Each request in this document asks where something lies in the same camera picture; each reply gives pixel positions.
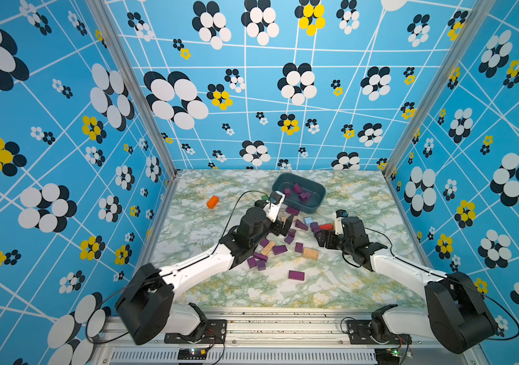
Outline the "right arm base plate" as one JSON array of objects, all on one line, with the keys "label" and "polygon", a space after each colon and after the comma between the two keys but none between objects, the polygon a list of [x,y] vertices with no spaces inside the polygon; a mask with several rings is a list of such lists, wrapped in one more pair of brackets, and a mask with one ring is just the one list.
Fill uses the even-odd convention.
[{"label": "right arm base plate", "polygon": [[346,317],[341,321],[341,330],[352,345],[411,345],[412,338],[406,334],[393,334],[375,320],[360,320]]}]

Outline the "orange brick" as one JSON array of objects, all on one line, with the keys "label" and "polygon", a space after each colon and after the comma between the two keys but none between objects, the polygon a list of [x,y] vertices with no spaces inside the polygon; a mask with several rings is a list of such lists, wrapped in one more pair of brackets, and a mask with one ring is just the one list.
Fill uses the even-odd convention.
[{"label": "orange brick", "polygon": [[218,198],[218,196],[212,196],[207,202],[207,207],[209,209],[214,209],[219,201],[220,199]]}]

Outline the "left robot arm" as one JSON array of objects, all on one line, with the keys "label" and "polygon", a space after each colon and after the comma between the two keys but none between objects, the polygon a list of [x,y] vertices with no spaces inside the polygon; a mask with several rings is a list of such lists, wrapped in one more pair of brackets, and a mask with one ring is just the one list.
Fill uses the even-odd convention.
[{"label": "left robot arm", "polygon": [[228,272],[251,259],[269,234],[287,236],[293,217],[278,218],[279,207],[268,211],[249,208],[211,249],[181,263],[161,268],[140,267],[115,304],[115,310],[136,345],[160,333],[177,334],[187,342],[208,335],[209,320],[195,304],[178,305],[175,299],[208,278]]}]

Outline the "purple brick beside bin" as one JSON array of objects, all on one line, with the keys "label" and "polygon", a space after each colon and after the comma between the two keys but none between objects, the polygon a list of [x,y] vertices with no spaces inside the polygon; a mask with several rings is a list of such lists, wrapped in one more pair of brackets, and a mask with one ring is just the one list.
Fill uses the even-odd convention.
[{"label": "purple brick beside bin", "polygon": [[300,211],[297,208],[293,208],[291,206],[288,206],[286,208],[286,212],[291,215],[299,215]]}]

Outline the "aluminium front rail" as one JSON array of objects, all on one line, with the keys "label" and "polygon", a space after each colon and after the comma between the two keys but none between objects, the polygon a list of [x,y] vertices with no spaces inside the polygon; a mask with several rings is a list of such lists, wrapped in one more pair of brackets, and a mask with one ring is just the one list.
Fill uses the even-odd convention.
[{"label": "aluminium front rail", "polygon": [[209,319],[226,322],[217,344],[170,344],[164,334],[145,345],[121,338],[122,321],[104,329],[107,344],[97,347],[91,364],[487,364],[479,347],[453,354],[436,341],[399,336],[375,342],[354,330],[354,320],[370,320],[350,310],[285,308],[206,308]]}]

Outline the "lone purple brick front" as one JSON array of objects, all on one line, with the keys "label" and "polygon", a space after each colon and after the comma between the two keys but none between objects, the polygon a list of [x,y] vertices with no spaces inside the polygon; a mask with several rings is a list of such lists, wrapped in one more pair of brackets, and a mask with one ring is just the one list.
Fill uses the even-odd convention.
[{"label": "lone purple brick front", "polygon": [[288,278],[290,280],[294,280],[294,281],[304,281],[305,280],[305,273],[304,272],[290,270],[288,272]]}]

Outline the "purple wedge brick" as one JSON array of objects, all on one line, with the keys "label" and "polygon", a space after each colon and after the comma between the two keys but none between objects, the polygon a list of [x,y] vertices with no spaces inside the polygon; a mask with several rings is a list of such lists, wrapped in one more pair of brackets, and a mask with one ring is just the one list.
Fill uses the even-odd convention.
[{"label": "purple wedge brick", "polygon": [[296,228],[302,229],[304,231],[308,231],[309,230],[308,226],[306,226],[305,223],[303,223],[300,220],[296,220],[295,226],[296,226]]}]

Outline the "natural wood slanted brick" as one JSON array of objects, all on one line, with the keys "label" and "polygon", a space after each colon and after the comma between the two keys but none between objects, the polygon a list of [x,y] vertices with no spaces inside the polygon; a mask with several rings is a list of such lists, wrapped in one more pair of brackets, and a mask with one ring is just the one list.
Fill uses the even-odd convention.
[{"label": "natural wood slanted brick", "polygon": [[272,252],[272,249],[275,247],[275,242],[274,241],[270,241],[263,249],[262,251],[260,252],[262,255],[264,256],[268,256],[271,252]]}]

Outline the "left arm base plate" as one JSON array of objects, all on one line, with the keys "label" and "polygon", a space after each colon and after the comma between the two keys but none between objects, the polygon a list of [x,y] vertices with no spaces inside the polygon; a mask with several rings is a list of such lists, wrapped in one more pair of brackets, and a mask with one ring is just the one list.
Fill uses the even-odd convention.
[{"label": "left arm base plate", "polygon": [[165,344],[174,345],[210,345],[211,343],[224,343],[227,334],[227,320],[206,319],[189,334],[167,333],[164,336]]}]

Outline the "red rectangular brick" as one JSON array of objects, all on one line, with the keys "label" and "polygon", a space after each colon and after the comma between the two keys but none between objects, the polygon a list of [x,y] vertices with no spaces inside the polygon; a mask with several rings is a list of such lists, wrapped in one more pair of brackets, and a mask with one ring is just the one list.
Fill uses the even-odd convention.
[{"label": "red rectangular brick", "polygon": [[334,229],[332,224],[323,224],[319,226],[320,230],[331,231]]}]

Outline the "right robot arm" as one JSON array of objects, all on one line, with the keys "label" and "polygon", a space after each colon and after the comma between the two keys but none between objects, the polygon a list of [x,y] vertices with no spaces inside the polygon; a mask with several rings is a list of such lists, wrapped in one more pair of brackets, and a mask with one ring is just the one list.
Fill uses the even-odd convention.
[{"label": "right robot arm", "polygon": [[396,255],[391,247],[370,241],[358,217],[338,217],[332,229],[317,228],[319,246],[338,250],[352,264],[383,275],[425,300],[423,310],[386,305],[371,314],[370,335],[379,343],[398,335],[424,337],[454,354],[493,339],[498,331],[484,296],[468,275],[434,271]]}]

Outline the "natural wood large brick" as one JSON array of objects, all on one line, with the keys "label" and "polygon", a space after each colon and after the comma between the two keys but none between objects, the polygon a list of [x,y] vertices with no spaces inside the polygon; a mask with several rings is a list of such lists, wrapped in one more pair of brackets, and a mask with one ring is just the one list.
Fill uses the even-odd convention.
[{"label": "natural wood large brick", "polygon": [[320,252],[316,249],[304,248],[302,256],[307,259],[318,260]]}]

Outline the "purple long brick centre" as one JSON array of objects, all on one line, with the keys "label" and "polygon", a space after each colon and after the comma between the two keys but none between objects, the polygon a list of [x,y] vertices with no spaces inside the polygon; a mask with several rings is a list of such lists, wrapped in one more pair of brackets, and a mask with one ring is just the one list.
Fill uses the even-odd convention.
[{"label": "purple long brick centre", "polygon": [[272,252],[277,256],[288,251],[286,246],[274,246]]}]

